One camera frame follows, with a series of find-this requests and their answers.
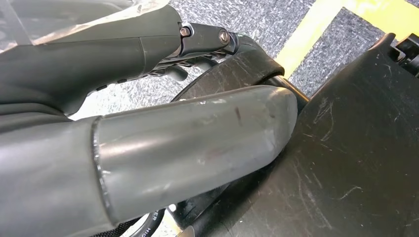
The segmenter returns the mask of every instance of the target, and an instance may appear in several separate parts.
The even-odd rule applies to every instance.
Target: yellow tape
[[[342,7],[342,0],[317,0],[314,2],[275,59],[284,67],[285,78],[288,78],[300,65]]]
[[[277,55],[288,78],[307,53],[345,7],[398,40],[411,33],[419,35],[419,8],[404,0],[317,0]]]
[[[398,40],[419,35],[419,8],[404,0],[347,0],[344,7]]]

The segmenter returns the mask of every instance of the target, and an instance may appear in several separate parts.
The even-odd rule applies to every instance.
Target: clear plastic wrap
[[[169,0],[0,0],[0,53],[137,17]]]

